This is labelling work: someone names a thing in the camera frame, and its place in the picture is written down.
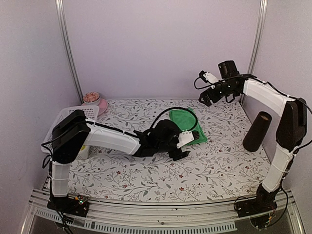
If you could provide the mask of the green microfiber towel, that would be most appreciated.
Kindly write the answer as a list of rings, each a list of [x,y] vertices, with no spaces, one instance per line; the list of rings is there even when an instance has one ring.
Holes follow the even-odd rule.
[[[191,127],[194,126],[195,124],[195,118],[194,116],[185,110],[170,110],[169,111],[169,118],[171,121],[173,121],[182,131],[189,130]],[[196,127],[193,129],[193,131],[198,131],[199,132],[199,139],[195,140],[188,145],[195,145],[195,144],[200,144],[200,143],[206,143],[207,142],[207,137],[204,135],[204,132],[197,123]]]

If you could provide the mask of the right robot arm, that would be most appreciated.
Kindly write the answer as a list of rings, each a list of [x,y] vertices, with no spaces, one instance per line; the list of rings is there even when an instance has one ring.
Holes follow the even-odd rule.
[[[206,106],[229,96],[244,94],[261,102],[280,117],[276,130],[276,150],[271,167],[265,179],[259,184],[256,198],[247,202],[238,202],[239,210],[253,209],[257,213],[276,207],[275,196],[282,188],[282,181],[290,171],[293,159],[300,149],[307,133],[307,113],[311,111],[302,98],[287,95],[268,81],[261,81],[252,74],[240,74],[235,62],[227,60],[218,65],[221,79],[210,72],[201,71],[198,75],[207,86],[199,96],[199,102]]]

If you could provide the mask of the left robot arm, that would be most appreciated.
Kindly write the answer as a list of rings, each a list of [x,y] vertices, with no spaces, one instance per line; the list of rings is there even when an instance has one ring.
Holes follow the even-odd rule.
[[[151,157],[168,153],[174,160],[188,156],[182,147],[195,140],[192,129],[182,131],[171,120],[160,120],[144,132],[129,133],[88,119],[82,110],[75,110],[52,130],[52,139],[41,146],[51,157],[50,192],[53,203],[63,212],[73,204],[68,197],[69,170],[83,146],[97,146],[124,152],[135,157]]]

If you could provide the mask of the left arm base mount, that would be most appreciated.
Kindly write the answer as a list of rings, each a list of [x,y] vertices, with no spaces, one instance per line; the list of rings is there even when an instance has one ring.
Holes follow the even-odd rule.
[[[87,199],[78,195],[75,198],[70,198],[68,195],[56,197],[52,193],[52,185],[50,185],[50,197],[47,208],[57,211],[61,214],[69,214],[80,217],[86,217],[89,211],[90,203]]]

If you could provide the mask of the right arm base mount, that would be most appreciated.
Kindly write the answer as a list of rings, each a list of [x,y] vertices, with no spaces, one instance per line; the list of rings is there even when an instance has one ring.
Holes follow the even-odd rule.
[[[244,196],[238,197],[234,202],[234,210],[237,212],[238,217],[246,217],[257,215],[268,211],[275,211],[277,203],[273,200],[269,203],[258,203],[256,198],[247,198]]]

